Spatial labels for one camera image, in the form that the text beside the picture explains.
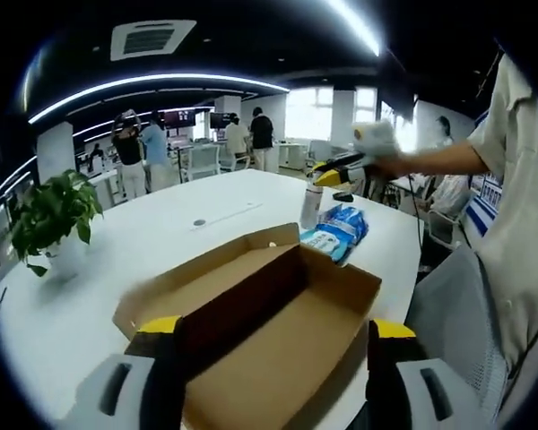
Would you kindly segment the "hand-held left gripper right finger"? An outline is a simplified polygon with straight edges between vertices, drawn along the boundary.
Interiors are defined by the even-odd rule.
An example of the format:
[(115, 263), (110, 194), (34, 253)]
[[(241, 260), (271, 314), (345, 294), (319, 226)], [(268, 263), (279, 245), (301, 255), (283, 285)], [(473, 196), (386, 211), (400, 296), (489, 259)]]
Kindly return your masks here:
[(366, 406), (373, 429), (488, 429), (473, 389), (439, 358), (427, 358), (401, 323), (369, 322)]

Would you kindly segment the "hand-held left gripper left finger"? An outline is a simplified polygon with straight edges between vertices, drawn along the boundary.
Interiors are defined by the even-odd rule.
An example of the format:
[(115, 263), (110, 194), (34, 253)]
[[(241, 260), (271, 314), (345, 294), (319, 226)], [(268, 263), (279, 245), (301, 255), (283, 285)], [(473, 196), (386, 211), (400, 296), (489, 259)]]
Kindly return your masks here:
[(80, 429), (179, 429), (185, 377), (178, 338), (183, 318), (143, 324), (126, 350), (100, 363), (78, 386)]

